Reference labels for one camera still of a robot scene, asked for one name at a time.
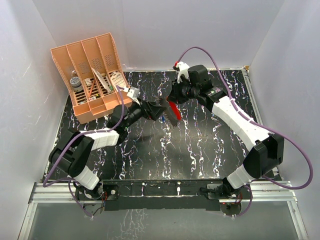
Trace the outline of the white and red keyring holder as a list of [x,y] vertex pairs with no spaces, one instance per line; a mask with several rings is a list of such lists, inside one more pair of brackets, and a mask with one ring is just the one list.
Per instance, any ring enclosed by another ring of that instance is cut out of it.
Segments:
[[173,127],[176,127],[182,117],[175,103],[167,101],[164,98],[161,98],[159,102],[162,107],[166,107],[165,111],[163,112],[165,118]]

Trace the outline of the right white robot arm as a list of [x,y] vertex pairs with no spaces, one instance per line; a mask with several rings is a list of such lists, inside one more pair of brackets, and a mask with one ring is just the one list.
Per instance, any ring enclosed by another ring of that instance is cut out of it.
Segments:
[[240,194],[243,186],[259,179],[283,162],[284,138],[257,126],[235,100],[229,98],[223,88],[213,85],[205,66],[189,66],[180,61],[173,68],[178,76],[172,83],[167,101],[175,115],[179,115],[176,104],[196,99],[200,105],[224,121],[248,150],[242,165],[225,177],[218,187],[202,189],[204,194],[233,199]]

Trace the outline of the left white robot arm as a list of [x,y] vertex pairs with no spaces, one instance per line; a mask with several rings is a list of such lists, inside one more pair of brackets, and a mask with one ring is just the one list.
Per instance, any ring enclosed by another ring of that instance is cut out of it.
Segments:
[[103,195],[103,182],[87,166],[92,151],[104,147],[120,145],[128,136],[128,128],[140,118],[156,121],[168,103],[161,98],[158,101],[138,99],[130,107],[117,105],[107,122],[106,128],[93,131],[69,129],[65,138],[60,140],[51,151],[48,160],[66,173],[77,184],[76,188],[86,197],[97,200]]

